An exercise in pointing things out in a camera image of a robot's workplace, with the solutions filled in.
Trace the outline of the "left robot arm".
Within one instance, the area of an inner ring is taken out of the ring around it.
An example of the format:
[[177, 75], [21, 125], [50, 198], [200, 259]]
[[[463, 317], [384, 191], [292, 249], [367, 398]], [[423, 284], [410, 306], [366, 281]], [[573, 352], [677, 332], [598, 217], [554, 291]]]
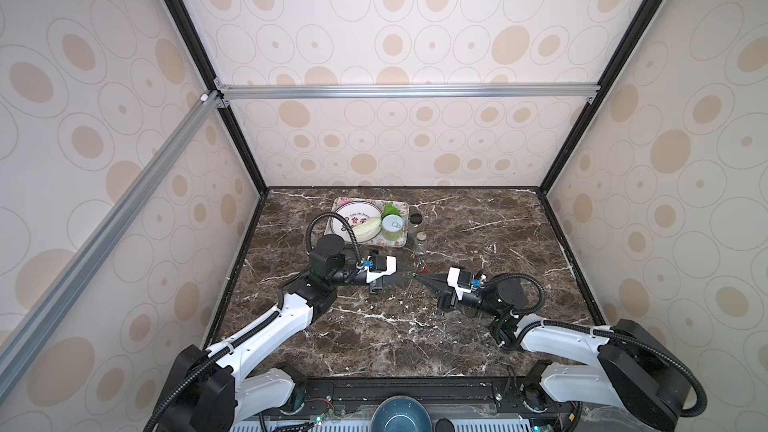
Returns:
[[340, 286], [383, 286], [397, 260], [363, 255], [349, 222], [322, 212], [304, 234], [307, 268], [278, 289], [276, 303], [233, 335], [206, 349], [179, 353], [147, 420], [147, 431], [228, 431], [236, 423], [301, 396], [301, 375], [254, 369], [284, 342], [315, 323], [337, 299]]

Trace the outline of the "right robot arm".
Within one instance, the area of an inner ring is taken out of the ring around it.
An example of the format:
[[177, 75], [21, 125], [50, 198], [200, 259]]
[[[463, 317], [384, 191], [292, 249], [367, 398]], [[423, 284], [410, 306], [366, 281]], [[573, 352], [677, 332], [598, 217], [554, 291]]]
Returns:
[[541, 317], [546, 291], [527, 274], [488, 278], [451, 268], [416, 278], [435, 294], [438, 309], [463, 307], [491, 317], [488, 333], [501, 350], [543, 354], [511, 381], [514, 396], [532, 413], [592, 403], [673, 431], [680, 419], [706, 411], [708, 397], [692, 370], [637, 322], [586, 326]]

